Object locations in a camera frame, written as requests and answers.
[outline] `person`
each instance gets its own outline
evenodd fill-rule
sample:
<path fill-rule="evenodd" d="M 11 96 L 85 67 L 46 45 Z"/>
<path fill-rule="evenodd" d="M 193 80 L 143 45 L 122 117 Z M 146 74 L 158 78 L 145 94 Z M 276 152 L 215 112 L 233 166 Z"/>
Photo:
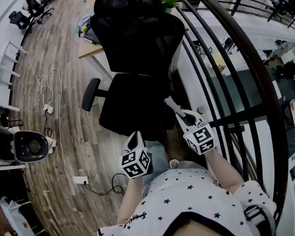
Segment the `person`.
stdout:
<path fill-rule="evenodd" d="M 117 224 L 98 229 L 99 236 L 275 234 L 276 204 L 216 149 L 204 154 L 212 174 L 190 161 L 170 168 L 159 142 L 146 145 L 153 174 L 129 180 Z"/>

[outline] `black office chair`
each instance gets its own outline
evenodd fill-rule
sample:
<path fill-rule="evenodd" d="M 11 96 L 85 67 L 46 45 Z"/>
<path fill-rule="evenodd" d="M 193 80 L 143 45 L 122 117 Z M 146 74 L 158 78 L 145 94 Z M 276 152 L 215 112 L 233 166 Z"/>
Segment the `black office chair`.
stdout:
<path fill-rule="evenodd" d="M 52 15 L 50 11 L 54 8 L 50 8 L 45 11 L 44 7 L 36 0 L 26 0 L 26 2 L 28 4 L 28 11 L 30 13 L 30 16 L 34 18 L 39 17 L 36 22 L 38 24 L 42 24 L 42 20 L 46 15 Z"/>
<path fill-rule="evenodd" d="M 99 124 L 143 139 L 160 138 L 164 117 L 173 114 L 164 99 L 171 94 L 168 71 L 183 34 L 182 21 L 163 12 L 161 0 L 96 0 L 91 27 L 103 46 L 110 70 L 118 72 L 108 91 L 92 79 L 82 108 L 106 97 Z"/>
<path fill-rule="evenodd" d="M 27 26 L 31 25 L 30 18 L 24 16 L 21 11 L 13 11 L 9 15 L 10 24 L 17 25 L 19 29 L 25 29 Z"/>

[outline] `staircase railing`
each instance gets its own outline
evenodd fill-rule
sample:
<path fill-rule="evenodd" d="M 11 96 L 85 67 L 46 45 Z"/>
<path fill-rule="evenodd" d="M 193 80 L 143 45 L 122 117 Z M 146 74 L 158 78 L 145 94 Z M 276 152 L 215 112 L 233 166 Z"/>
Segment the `staircase railing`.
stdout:
<path fill-rule="evenodd" d="M 193 3 L 200 0 L 189 0 Z M 287 0 L 218 0 L 233 16 L 236 12 L 251 14 L 267 18 L 267 21 L 275 20 L 295 29 L 295 5 Z M 207 10 L 208 8 L 196 7 L 196 10 Z"/>
<path fill-rule="evenodd" d="M 260 148 L 259 137 L 258 137 L 258 132 L 256 128 L 256 123 L 254 119 L 258 117 L 262 117 L 262 116 L 267 117 L 267 122 L 269 124 L 270 132 L 271 132 L 272 147 L 273 147 L 273 154 L 274 154 L 273 155 L 273 158 L 274 158 L 273 201 L 277 204 L 275 220 L 276 220 L 276 223 L 278 223 L 283 210 L 283 205 L 284 205 L 284 200 L 285 200 L 285 195 L 287 190 L 288 143 L 287 143 L 287 136 L 285 131 L 285 124 L 284 124 L 283 116 L 280 110 L 277 94 L 275 92 L 272 81 L 265 69 L 265 66 L 259 54 L 257 53 L 256 49 L 254 48 L 253 44 L 251 43 L 247 35 L 244 33 L 241 27 L 237 24 L 237 22 L 232 18 L 232 16 L 227 12 L 227 10 L 225 10 L 217 0 L 199 0 L 199 1 L 201 1 L 206 6 L 206 8 L 209 11 L 211 11 L 212 14 L 218 19 L 218 21 L 224 27 L 226 32 L 229 34 L 230 38 L 235 43 L 238 50 L 241 52 L 251 72 L 254 83 L 256 84 L 258 88 L 260 97 L 262 99 L 261 104 L 257 106 L 250 105 L 248 96 L 245 91 L 245 89 L 246 90 L 249 90 L 249 89 L 245 88 L 244 85 L 242 84 L 238 76 L 238 73 L 235 70 L 234 65 L 232 64 L 222 44 L 217 39 L 216 35 L 212 31 L 212 29 L 208 26 L 208 24 L 205 22 L 205 20 L 197 12 L 197 10 L 190 4 L 190 2 L 188 0 L 181 0 L 181 2 L 188 8 L 189 11 L 191 11 L 194 14 L 197 20 L 201 23 L 203 28 L 206 30 L 206 32 L 210 36 L 211 40 L 216 45 L 218 51 L 220 52 L 222 58 L 224 59 L 226 66 L 228 67 L 230 71 L 230 74 L 233 78 L 236 89 L 240 95 L 242 104 L 244 106 L 243 111 L 236 112 L 236 109 L 234 107 L 234 102 L 229 93 L 229 89 L 224 81 L 224 78 L 219 68 L 217 67 L 216 62 L 214 61 L 214 58 L 211 52 L 209 51 L 204 40 L 202 39 L 198 31 L 196 30 L 194 25 L 191 23 L 189 18 L 186 16 L 184 11 L 180 7 L 177 7 L 177 10 L 179 11 L 183 19 L 186 21 L 186 23 L 189 25 L 192 33 L 194 34 L 196 39 L 199 41 L 201 47 L 203 48 L 203 51 L 205 52 L 210 62 L 210 65 L 212 66 L 215 72 L 217 80 L 224 93 L 224 97 L 226 99 L 228 108 L 230 110 L 230 115 L 226 115 L 221 104 L 221 100 L 220 100 L 221 95 L 217 93 L 216 87 L 212 81 L 212 78 L 208 72 L 208 69 L 204 61 L 201 58 L 201 55 L 197 51 L 197 48 L 195 47 L 189 33 L 186 32 L 185 38 L 183 39 L 183 42 L 182 42 L 182 46 L 184 47 L 188 57 L 190 58 L 192 66 L 195 69 L 195 72 L 203 88 L 205 97 L 207 99 L 208 106 L 210 108 L 210 111 L 213 117 L 213 121 L 210 123 L 210 125 L 212 127 L 216 127 L 216 132 L 220 142 L 222 155 L 225 158 L 227 158 L 227 152 L 225 147 L 227 146 L 230 163 L 238 170 L 238 172 L 242 174 L 244 180 L 247 181 L 249 180 L 249 178 L 251 179 L 257 178 L 258 183 L 265 190 L 264 183 L 263 183 L 264 171 L 262 166 L 261 148 Z M 199 62 L 200 67 L 205 75 L 205 78 L 201 76 L 201 73 L 199 71 L 199 68 L 197 67 L 196 61 L 193 58 L 194 56 Z M 205 86 L 204 80 L 206 80 L 209 85 L 209 89 L 214 98 L 214 101 L 215 101 L 214 103 L 217 107 L 218 113 L 216 113 L 214 110 L 213 103 L 210 99 L 210 95 L 209 95 L 208 89 Z M 243 139 L 243 135 L 242 135 L 241 127 L 240 127 L 240 122 L 242 121 L 246 121 L 249 124 L 251 135 L 252 135 L 254 151 L 255 151 L 256 165 L 250 168 L 249 168 L 249 165 L 251 165 L 252 159 L 251 157 L 248 156 L 247 149 L 244 143 L 244 139 Z M 223 139 L 222 139 L 223 136 L 222 136 L 221 130 L 224 133 L 226 144 L 224 144 L 223 142 Z M 235 143 L 235 147 L 238 148 L 237 150 L 239 151 L 241 155 L 242 168 L 241 166 L 238 167 L 237 158 L 234 152 L 234 146 L 233 146 L 234 135 L 236 136 L 236 140 L 237 140 Z M 249 175 L 249 172 L 251 171 L 256 172 L 256 176 L 254 174 L 253 176 Z"/>

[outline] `green plant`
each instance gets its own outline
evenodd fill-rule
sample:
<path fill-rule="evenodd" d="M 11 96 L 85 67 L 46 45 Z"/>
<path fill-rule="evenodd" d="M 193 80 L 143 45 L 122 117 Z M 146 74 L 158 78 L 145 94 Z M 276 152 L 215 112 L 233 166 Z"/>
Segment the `green plant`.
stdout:
<path fill-rule="evenodd" d="M 162 7 L 164 11 L 168 8 L 174 8 L 178 6 L 177 0 L 162 0 Z"/>

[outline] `plastic bag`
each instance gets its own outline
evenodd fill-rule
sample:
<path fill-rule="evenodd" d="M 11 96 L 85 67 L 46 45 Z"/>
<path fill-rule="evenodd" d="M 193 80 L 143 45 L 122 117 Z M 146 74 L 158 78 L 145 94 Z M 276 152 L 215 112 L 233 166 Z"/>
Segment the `plastic bag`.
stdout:
<path fill-rule="evenodd" d="M 80 37 L 81 35 L 81 27 L 86 26 L 89 28 L 89 21 L 91 17 L 94 15 L 94 11 L 92 7 L 86 8 L 85 11 L 77 17 L 76 25 L 74 27 L 74 32 L 77 33 Z"/>

